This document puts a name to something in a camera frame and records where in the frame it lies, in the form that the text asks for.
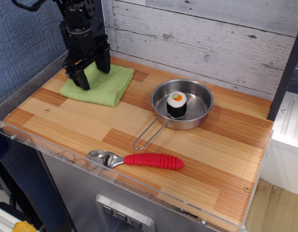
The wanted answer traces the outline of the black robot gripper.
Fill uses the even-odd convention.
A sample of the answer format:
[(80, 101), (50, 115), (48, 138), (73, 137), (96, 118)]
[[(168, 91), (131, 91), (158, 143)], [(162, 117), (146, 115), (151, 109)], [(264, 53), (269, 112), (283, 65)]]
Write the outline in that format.
[(90, 90), (84, 69), (92, 62), (103, 73), (111, 69), (110, 45), (108, 36), (104, 33), (88, 31), (81, 34), (71, 34), (67, 29), (61, 29), (68, 56), (63, 61), (63, 67), (69, 79), (83, 90)]

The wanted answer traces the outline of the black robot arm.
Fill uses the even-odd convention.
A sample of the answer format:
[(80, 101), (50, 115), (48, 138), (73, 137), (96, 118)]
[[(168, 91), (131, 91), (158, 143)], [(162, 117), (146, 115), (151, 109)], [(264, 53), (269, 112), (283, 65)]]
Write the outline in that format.
[(78, 87), (89, 90), (86, 67), (94, 62), (104, 73), (111, 69), (101, 1), (58, 0), (57, 5), (63, 15), (59, 28), (68, 51), (62, 66)]

